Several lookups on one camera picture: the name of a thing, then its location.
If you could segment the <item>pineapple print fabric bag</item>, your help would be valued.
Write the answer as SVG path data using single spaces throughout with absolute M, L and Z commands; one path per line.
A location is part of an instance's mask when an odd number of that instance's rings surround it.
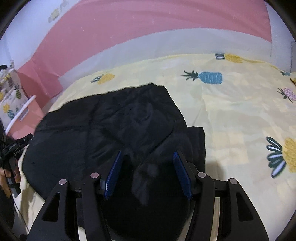
M 14 62 L 1 69 L 1 122 L 7 128 L 28 101 Z

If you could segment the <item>yellow pineapple bed sheet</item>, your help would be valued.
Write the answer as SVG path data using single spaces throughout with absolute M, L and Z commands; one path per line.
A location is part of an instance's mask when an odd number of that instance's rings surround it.
M 216 60 L 211 55 L 180 55 L 145 60 L 110 70 L 112 80 L 93 83 L 101 72 L 76 77 L 52 105 L 96 93 L 147 83 L 163 85 L 190 126 L 206 135 L 206 171 L 211 177 L 237 178 L 254 204 L 270 240 L 286 228 L 295 212 L 295 173 L 280 165 L 272 177 L 267 137 L 284 145 L 295 139 L 295 74 L 251 60 Z

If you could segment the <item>pink storage bin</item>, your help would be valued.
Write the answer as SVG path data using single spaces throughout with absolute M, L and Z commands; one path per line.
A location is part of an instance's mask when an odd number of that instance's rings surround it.
M 23 105 L 6 128 L 6 135 L 13 139 L 22 138 L 28 134 L 34 134 L 39 122 L 45 114 L 39 107 L 36 96 L 32 96 Z

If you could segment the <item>black puffer jacket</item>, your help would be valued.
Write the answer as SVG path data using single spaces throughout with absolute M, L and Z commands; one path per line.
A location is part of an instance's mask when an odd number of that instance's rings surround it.
M 179 189 L 173 154 L 181 151 L 205 169 L 205 132 L 188 127 L 167 89 L 154 84 L 83 97 L 52 111 L 38 124 L 23 158 L 23 173 L 47 198 L 62 178 L 80 181 L 113 160 L 127 158 L 120 191 L 148 205 Z

